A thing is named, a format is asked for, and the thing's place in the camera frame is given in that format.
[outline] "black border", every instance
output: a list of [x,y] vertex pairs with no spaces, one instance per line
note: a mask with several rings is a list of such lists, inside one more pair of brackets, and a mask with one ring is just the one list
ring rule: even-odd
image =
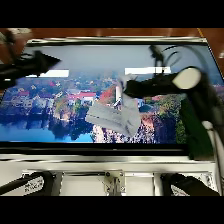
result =
[[[66,46],[66,45],[201,45],[209,46],[207,42],[190,41],[100,41],[79,40],[77,42],[38,42],[32,40],[24,47]],[[42,143],[42,142],[0,142],[2,154],[27,155],[88,155],[88,156],[187,156],[187,144],[139,144],[139,143]]]

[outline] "white circular cap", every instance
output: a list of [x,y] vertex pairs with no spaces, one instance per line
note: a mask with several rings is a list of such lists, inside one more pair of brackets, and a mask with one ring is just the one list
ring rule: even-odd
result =
[[173,83],[179,89],[191,89],[199,83],[200,79],[201,72],[198,69],[187,68],[173,79]]

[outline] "wooden floor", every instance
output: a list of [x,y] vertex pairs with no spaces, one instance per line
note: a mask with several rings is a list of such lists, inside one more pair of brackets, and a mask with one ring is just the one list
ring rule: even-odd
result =
[[[75,36],[191,36],[206,37],[224,74],[224,28],[31,28],[32,38],[75,37]],[[18,53],[24,42],[18,44]],[[0,60],[8,61],[6,49],[0,44]]]

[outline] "white rectangle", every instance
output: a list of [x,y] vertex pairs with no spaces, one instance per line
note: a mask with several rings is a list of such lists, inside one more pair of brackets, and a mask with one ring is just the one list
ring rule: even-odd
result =
[[[40,78],[66,78],[69,76],[69,70],[49,70],[47,73],[41,73]],[[36,75],[28,75],[28,78],[37,77]]]
[[[146,75],[146,74],[153,74],[153,73],[161,73],[163,67],[146,67],[146,68],[125,68],[125,75]],[[169,74],[171,73],[170,67],[164,68],[164,73]]]

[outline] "sky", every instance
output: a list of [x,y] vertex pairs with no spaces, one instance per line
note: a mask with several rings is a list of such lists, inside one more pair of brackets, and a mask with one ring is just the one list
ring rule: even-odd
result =
[[[170,45],[158,45],[161,50]],[[113,70],[124,73],[125,68],[144,68],[154,66],[154,59],[148,50],[149,45],[73,45],[73,46],[51,46],[51,47],[27,47],[25,53],[41,50],[42,53],[57,57],[62,60],[53,69],[69,69],[73,71],[104,71]],[[222,78],[216,63],[207,46],[192,45],[205,58],[209,67],[209,76],[218,76],[220,84]],[[178,47],[164,52],[165,58],[173,51],[179,51],[174,55],[170,63],[177,57],[181,60],[171,66],[171,72],[178,72],[187,66],[203,68],[199,59],[189,49]]]

